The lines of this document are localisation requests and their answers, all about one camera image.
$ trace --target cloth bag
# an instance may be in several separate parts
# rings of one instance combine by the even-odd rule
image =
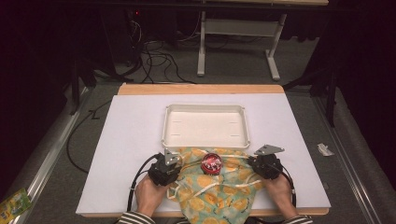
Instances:
[[[228,148],[183,147],[177,150],[182,169],[167,197],[180,203],[191,224],[243,224],[248,218],[261,178],[248,165],[248,155]],[[205,175],[201,161],[207,153],[221,157],[219,175]]]

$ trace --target person's right hand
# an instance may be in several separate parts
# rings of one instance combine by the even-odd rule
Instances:
[[[143,177],[134,191],[137,203],[136,212],[151,217],[163,201],[163,196],[168,189],[169,186],[156,186],[149,175]]]
[[[291,188],[285,176],[280,175],[276,179],[262,178],[262,183],[285,219],[298,216],[291,202]]]

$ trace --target red patterned object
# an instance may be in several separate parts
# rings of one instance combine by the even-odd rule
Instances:
[[[221,157],[215,153],[208,153],[201,162],[201,169],[206,175],[218,175],[221,166]]]

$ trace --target white desk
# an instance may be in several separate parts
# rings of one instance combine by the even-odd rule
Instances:
[[[328,213],[329,200],[280,86],[126,85],[111,103],[77,214],[119,217],[126,210],[129,187],[138,168],[148,157],[163,152],[165,108],[170,104],[243,106],[251,141],[247,153],[252,155],[264,144],[285,148],[277,156],[294,179],[299,212]],[[273,214],[277,214],[276,207],[263,189],[256,195],[251,215]],[[182,215],[178,203],[164,200],[154,216]]]
[[[303,6],[327,6],[328,0],[215,0],[216,2],[238,2],[238,3],[263,3],[278,5],[303,5]],[[205,75],[205,35],[252,35],[252,36],[271,36],[273,38],[270,49],[265,50],[273,80],[280,80],[274,59],[277,43],[282,34],[287,15],[282,14],[279,21],[237,21],[237,20],[218,20],[207,19],[206,13],[201,12],[201,43],[198,54],[198,77]]]

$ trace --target rectangular tray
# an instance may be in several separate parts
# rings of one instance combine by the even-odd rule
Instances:
[[[250,145],[245,108],[240,105],[169,105],[163,126],[163,146],[227,147]]]

